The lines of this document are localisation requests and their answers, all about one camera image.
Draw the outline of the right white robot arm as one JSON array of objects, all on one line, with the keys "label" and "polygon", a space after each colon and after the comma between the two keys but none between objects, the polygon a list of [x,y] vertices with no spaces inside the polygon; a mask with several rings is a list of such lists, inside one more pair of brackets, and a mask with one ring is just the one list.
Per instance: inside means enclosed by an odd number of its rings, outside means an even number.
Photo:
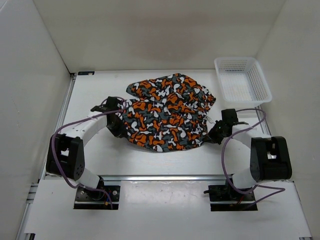
[{"label": "right white robot arm", "polygon": [[[224,193],[230,200],[238,199],[242,194],[249,194],[260,183],[288,180],[292,177],[292,165],[287,141],[283,136],[271,136],[256,129],[266,118],[253,126],[239,121],[238,112],[234,108],[221,111],[221,120],[217,121],[209,131],[207,138],[214,144],[222,144],[221,166],[226,177]],[[225,151],[230,140],[236,140],[250,150],[249,167],[232,175],[227,173]]]}]

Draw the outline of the camouflage patterned shorts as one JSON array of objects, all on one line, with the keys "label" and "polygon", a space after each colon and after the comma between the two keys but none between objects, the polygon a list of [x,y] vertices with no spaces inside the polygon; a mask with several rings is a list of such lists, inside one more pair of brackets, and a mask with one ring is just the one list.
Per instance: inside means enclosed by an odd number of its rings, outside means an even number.
[{"label": "camouflage patterned shorts", "polygon": [[200,147],[207,139],[208,113],[216,102],[210,90],[175,73],[128,85],[132,99],[116,119],[130,143],[160,153]]}]

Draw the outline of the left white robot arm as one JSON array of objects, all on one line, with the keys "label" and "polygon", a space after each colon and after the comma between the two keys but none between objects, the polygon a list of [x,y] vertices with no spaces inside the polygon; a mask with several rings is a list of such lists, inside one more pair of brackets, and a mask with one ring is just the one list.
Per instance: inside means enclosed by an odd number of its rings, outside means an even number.
[{"label": "left white robot arm", "polygon": [[94,106],[86,118],[57,129],[50,138],[46,172],[63,177],[73,189],[86,189],[93,200],[103,198],[103,179],[86,168],[84,148],[99,131],[108,126],[113,117],[123,113],[126,107],[125,99],[110,96],[100,105]]}]

